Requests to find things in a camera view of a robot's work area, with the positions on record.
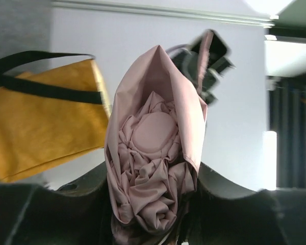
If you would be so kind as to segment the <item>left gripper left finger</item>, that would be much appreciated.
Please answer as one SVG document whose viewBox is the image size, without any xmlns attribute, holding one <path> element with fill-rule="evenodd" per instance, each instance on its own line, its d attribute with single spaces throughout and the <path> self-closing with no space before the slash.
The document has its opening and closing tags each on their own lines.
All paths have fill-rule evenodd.
<svg viewBox="0 0 306 245">
<path fill-rule="evenodd" d="M 56 191 L 0 184 L 0 244 L 112 244 L 106 174 L 101 163 Z"/>
</svg>

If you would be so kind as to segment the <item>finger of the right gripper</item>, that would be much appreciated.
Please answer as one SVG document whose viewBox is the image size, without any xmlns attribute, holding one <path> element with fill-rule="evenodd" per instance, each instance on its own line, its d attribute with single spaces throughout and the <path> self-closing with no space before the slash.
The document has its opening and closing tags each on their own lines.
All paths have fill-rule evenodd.
<svg viewBox="0 0 306 245">
<path fill-rule="evenodd" d="M 193 42 L 168 49 L 177 69 L 194 85 L 206 104 L 216 101 L 211 89 L 218 84 L 218 76 L 234 65 L 226 57 L 227 45 L 215 30 L 207 29 Z"/>
</svg>

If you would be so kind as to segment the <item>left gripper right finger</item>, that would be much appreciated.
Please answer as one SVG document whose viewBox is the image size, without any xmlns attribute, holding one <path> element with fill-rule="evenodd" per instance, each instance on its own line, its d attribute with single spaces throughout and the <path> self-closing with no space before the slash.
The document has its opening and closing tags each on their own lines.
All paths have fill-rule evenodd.
<svg viewBox="0 0 306 245">
<path fill-rule="evenodd" d="M 306 245 L 306 189 L 252 191 L 201 164 L 189 244 Z"/>
</svg>

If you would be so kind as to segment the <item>pink folding umbrella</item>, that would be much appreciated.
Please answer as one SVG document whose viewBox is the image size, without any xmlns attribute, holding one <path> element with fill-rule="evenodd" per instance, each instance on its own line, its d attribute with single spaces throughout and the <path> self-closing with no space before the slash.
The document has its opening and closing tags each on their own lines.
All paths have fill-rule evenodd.
<svg viewBox="0 0 306 245">
<path fill-rule="evenodd" d="M 213 33 L 203 35 L 187 79 L 157 45 L 128 69 L 114 97 L 105 162 L 116 244 L 172 240 L 197 188 L 207 105 L 202 82 Z"/>
</svg>

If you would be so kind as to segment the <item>orange canvas tote bag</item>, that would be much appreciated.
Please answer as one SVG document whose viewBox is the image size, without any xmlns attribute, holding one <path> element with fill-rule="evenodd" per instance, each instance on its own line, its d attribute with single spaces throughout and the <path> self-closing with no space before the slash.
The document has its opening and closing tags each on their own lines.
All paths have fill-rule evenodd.
<svg viewBox="0 0 306 245">
<path fill-rule="evenodd" d="M 111 109 L 93 56 L 38 74 L 8 72 L 62 53 L 0 59 L 0 181 L 41 173 L 104 146 Z"/>
</svg>

